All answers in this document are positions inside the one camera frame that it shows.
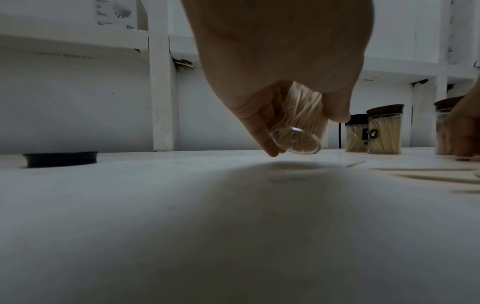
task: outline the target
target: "clear plastic container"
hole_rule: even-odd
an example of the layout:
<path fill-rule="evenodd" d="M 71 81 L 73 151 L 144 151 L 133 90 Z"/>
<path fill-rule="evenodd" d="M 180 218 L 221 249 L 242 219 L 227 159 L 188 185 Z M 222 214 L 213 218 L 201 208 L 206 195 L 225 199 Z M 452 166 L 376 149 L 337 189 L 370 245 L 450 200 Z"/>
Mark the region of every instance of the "clear plastic container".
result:
<path fill-rule="evenodd" d="M 402 153 L 402 118 L 405 105 L 390 105 L 368 110 L 368 153 Z"/>
<path fill-rule="evenodd" d="M 464 96 L 447 98 L 435 102 L 436 113 L 436 144 L 435 144 L 435 154 L 436 155 L 454 155 L 453 146 L 450 143 L 450 133 L 449 130 L 445 127 L 445 119 L 447 115 L 452 111 L 455 105 L 462 100 Z"/>
<path fill-rule="evenodd" d="M 283 118 L 270 137 L 280 148 L 296 154 L 316 154 L 328 118 L 322 114 L 322 94 L 294 82 L 283 103 Z"/>
<path fill-rule="evenodd" d="M 369 144 L 369 116 L 367 114 L 351 115 L 345 124 L 345 152 L 366 153 Z"/>

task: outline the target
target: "person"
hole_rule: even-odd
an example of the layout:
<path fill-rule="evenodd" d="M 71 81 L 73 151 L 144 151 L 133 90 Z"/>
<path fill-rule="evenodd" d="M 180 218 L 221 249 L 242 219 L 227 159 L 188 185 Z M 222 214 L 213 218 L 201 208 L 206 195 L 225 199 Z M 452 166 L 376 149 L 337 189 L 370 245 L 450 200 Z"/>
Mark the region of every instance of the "person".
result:
<path fill-rule="evenodd" d="M 293 81 L 345 123 L 374 24 L 372 0 L 182 0 L 215 94 L 272 157 L 269 137 Z M 480 153 L 480 83 L 452 111 L 457 156 Z"/>

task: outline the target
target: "product box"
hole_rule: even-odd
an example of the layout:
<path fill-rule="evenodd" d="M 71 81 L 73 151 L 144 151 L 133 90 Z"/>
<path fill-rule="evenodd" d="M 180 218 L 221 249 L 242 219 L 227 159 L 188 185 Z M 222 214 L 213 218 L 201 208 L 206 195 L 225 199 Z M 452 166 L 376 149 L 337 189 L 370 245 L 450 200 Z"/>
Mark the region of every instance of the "product box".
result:
<path fill-rule="evenodd" d="M 140 0 L 93 0 L 93 5 L 98 25 L 147 30 L 147 14 Z"/>

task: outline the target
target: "white shelf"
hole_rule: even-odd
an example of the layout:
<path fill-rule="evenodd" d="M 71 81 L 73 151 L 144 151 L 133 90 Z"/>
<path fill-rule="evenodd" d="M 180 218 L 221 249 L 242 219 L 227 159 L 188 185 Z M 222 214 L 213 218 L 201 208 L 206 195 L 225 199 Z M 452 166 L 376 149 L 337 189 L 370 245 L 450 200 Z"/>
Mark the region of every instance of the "white shelf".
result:
<path fill-rule="evenodd" d="M 147 31 L 0 14 L 0 49 L 50 56 L 148 59 Z"/>
<path fill-rule="evenodd" d="M 193 37 L 169 35 L 170 53 L 174 59 L 192 62 L 201 67 L 199 53 Z M 447 66 L 439 63 L 398 60 L 366 56 L 360 80 L 387 83 L 414 83 L 424 79 L 446 75 L 452 80 L 476 79 L 480 69 Z"/>

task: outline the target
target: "black lid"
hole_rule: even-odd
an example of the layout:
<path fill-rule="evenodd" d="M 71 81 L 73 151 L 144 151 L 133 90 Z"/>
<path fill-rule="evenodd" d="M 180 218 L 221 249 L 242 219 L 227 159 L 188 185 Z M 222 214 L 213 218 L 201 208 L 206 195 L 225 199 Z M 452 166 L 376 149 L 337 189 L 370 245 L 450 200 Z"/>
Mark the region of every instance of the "black lid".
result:
<path fill-rule="evenodd" d="M 350 115 L 350 120 L 345 125 L 367 125 L 369 123 L 369 116 L 367 114 Z"/>
<path fill-rule="evenodd" d="M 437 101 L 433 104 L 435 106 L 435 111 L 451 109 L 454 106 L 456 106 L 457 103 L 459 103 L 459 101 L 462 100 L 463 97 L 465 97 L 465 95 Z"/>
<path fill-rule="evenodd" d="M 98 152 L 24 154 L 28 168 L 79 166 L 97 163 Z"/>
<path fill-rule="evenodd" d="M 368 110 L 368 117 L 376 115 L 403 114 L 405 105 L 389 105 Z"/>

